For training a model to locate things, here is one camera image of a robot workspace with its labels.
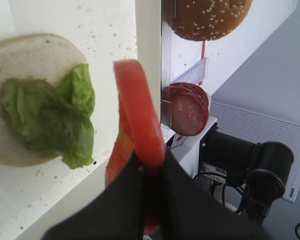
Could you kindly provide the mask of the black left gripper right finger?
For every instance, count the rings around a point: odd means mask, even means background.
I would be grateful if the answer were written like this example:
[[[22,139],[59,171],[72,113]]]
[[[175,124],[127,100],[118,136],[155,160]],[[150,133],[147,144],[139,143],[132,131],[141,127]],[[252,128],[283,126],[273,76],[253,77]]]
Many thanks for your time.
[[[258,224],[226,209],[195,183],[169,149],[161,166],[161,231],[166,240],[269,240]]]

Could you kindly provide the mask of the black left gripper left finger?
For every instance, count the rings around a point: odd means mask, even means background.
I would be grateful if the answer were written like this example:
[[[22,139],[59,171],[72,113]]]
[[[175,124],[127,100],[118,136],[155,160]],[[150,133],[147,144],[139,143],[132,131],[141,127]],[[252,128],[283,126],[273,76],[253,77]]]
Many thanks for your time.
[[[44,240],[141,240],[145,168],[133,153],[120,174],[90,204],[51,227]]]

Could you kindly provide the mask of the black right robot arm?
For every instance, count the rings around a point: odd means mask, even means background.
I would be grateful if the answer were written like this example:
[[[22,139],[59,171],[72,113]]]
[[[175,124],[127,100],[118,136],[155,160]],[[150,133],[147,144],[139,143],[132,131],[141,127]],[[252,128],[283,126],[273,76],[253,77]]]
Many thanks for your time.
[[[190,178],[170,150],[162,167],[161,234],[165,240],[268,240],[262,223],[286,190],[294,161],[283,143],[252,143],[216,129],[200,141],[199,164],[241,194],[238,210],[218,203]]]

